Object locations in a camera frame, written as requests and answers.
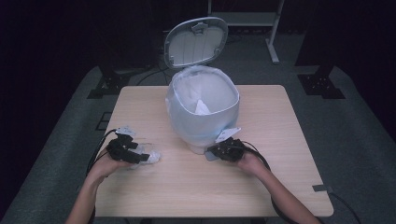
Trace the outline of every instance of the wire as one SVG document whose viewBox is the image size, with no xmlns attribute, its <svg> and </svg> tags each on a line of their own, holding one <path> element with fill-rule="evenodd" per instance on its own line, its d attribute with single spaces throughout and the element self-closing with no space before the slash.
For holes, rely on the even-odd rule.
<svg viewBox="0 0 396 224">
<path fill-rule="evenodd" d="M 99 161 L 103 156 L 105 156 L 108 152 L 105 152 L 104 154 L 102 154 L 100 157 L 98 157 L 92 164 L 92 167 L 96 164 L 97 161 Z"/>
<path fill-rule="evenodd" d="M 105 142 L 106 138 L 108 137 L 109 134 L 114 133 L 117 129 L 112 129 L 110 131 L 108 131 L 101 139 L 101 141 L 99 142 L 99 145 L 96 147 L 95 151 L 93 152 L 90 162 L 88 163 L 88 167 L 87 167 L 87 172 L 86 175 L 88 175 L 88 173 L 90 172 L 91 168 L 93 167 L 93 165 L 96 163 L 97 159 L 96 159 L 96 155 L 98 154 L 99 150 L 102 148 L 103 143 Z"/>
<path fill-rule="evenodd" d="M 338 199 L 341 203 L 343 203 L 349 209 L 349 211 L 352 213 L 352 215 L 356 218 L 356 221 L 358 221 L 358 223 L 361 224 L 361 219 L 358 217 L 358 215 L 352 209 L 352 207 L 349 206 L 349 204 L 347 204 L 346 201 L 344 201 L 342 198 L 340 198 L 338 195 L 334 194 L 333 192 L 330 192 L 329 195 L 332 195 L 334 198 Z"/>
<path fill-rule="evenodd" d="M 151 77 L 151 76 L 153 76 L 153 75 L 155 75 L 155 74 L 158 74 L 158 73 L 163 73 L 165 76 L 168 76 L 164 71 L 168 70 L 169 68 L 161 69 L 161 67 L 160 67 L 159 65 L 157 65 L 157 66 L 158 66 L 158 68 L 160 69 L 159 71 L 155 71 L 155 72 L 152 72 L 152 73 L 150 73 L 150 74 L 148 74 L 148 75 L 145 75 L 144 77 L 142 77 L 142 78 L 136 83 L 136 86 L 139 86 L 144 80 L 146 80 L 146 78 Z"/>
<path fill-rule="evenodd" d="M 241 142 L 250 145 L 250 146 L 253 147 L 256 151 L 259 151 L 259 150 L 257 150 L 257 148 L 255 148 L 255 147 L 254 147 L 252 144 L 250 144 L 249 142 L 245 142 L 245 141 L 241 141 Z"/>
<path fill-rule="evenodd" d="M 228 35 L 226 45 L 231 45 L 233 43 L 237 43 L 242 40 L 241 35 Z"/>
<path fill-rule="evenodd" d="M 125 218 L 124 221 L 125 221 L 126 224 L 131 224 L 131 222 L 129 221 L 128 218 Z"/>
</svg>

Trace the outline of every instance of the white object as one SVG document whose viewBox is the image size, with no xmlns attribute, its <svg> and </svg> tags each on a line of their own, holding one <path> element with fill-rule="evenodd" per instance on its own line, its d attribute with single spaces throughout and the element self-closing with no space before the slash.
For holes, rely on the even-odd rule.
<svg viewBox="0 0 396 224">
<path fill-rule="evenodd" d="M 169 84 L 167 111 L 175 132 L 197 154 L 204 154 L 238 118 L 239 92 L 230 78 L 219 69 L 198 65 L 219 56 L 227 35 L 224 20 L 205 17 L 182 22 L 165 39 L 166 65 L 185 68 Z"/>
<path fill-rule="evenodd" d="M 241 131 L 241 128 L 237 127 L 237 128 L 232 128 L 232 129 L 225 129 L 223 131 L 221 131 L 220 135 L 218 136 L 218 138 L 216 139 L 216 143 L 222 142 L 227 140 L 229 137 L 233 136 L 234 134 L 238 133 L 239 131 Z"/>
<path fill-rule="evenodd" d="M 197 154 L 233 128 L 239 113 L 239 92 L 230 78 L 201 65 L 174 75 L 165 102 L 173 129 Z"/>
<path fill-rule="evenodd" d="M 137 154 L 142 154 L 142 153 L 149 154 L 147 161 L 141 161 L 138 164 L 133 164 L 132 166 L 130 166 L 131 169 L 136 169 L 140 165 L 152 164 L 152 163 L 155 163 L 160 160 L 161 153 L 159 151 L 151 150 L 150 153 L 145 152 L 145 147 L 147 147 L 147 146 L 150 147 L 150 144 L 139 144 L 136 149 L 128 149 L 128 150 L 130 150 L 134 153 L 137 153 Z"/>
<path fill-rule="evenodd" d="M 116 130 L 116 133 L 127 134 L 130 136 L 135 136 L 136 132 L 132 130 L 128 125 L 122 126 Z"/>
</svg>

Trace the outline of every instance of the trash can lid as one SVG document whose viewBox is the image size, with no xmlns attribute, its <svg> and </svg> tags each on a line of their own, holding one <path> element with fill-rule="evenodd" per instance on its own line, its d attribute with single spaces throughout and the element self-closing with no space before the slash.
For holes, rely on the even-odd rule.
<svg viewBox="0 0 396 224">
<path fill-rule="evenodd" d="M 220 55 L 227 35 L 227 23 L 217 17 L 184 21 L 165 39 L 165 63 L 169 68 L 210 63 Z"/>
</svg>

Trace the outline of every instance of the gray floor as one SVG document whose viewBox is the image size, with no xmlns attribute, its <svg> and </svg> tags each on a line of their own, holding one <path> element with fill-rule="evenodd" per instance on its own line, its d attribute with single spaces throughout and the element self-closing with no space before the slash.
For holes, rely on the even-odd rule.
<svg viewBox="0 0 396 224">
<path fill-rule="evenodd" d="M 357 93 L 350 77 L 334 68 L 331 80 L 343 100 L 307 96 L 297 75 L 317 67 L 294 67 L 303 35 L 278 35 L 275 48 L 280 64 L 270 62 L 264 37 L 244 35 L 227 45 L 210 66 L 231 77 L 235 84 L 278 84 L 285 87 L 305 139 L 327 186 L 343 198 L 362 223 L 396 223 L 396 145 Z M 175 71 L 165 71 L 169 76 Z M 149 72 L 132 77 L 135 85 Z M 95 127 L 102 114 L 112 111 L 117 95 L 87 99 L 101 77 L 94 67 L 83 79 L 26 178 L 2 223 L 63 223 L 81 185 L 86 165 L 103 131 Z M 162 73 L 141 85 L 167 85 Z M 331 197 L 334 214 L 325 223 L 356 223 L 347 208 Z M 139 218 L 130 218 L 139 223 Z M 268 223 L 283 223 L 270 217 Z M 95 223 L 125 223 L 122 218 L 97 218 Z M 238 219 L 154 219 L 153 223 L 238 223 Z"/>
</svg>

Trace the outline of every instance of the shelf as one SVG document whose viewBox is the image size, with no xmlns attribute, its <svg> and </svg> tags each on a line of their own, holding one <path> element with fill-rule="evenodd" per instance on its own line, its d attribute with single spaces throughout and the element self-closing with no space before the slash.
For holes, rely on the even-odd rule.
<svg viewBox="0 0 396 224">
<path fill-rule="evenodd" d="M 275 12 L 212 12 L 210 16 L 222 18 L 229 26 L 274 26 Z"/>
</svg>

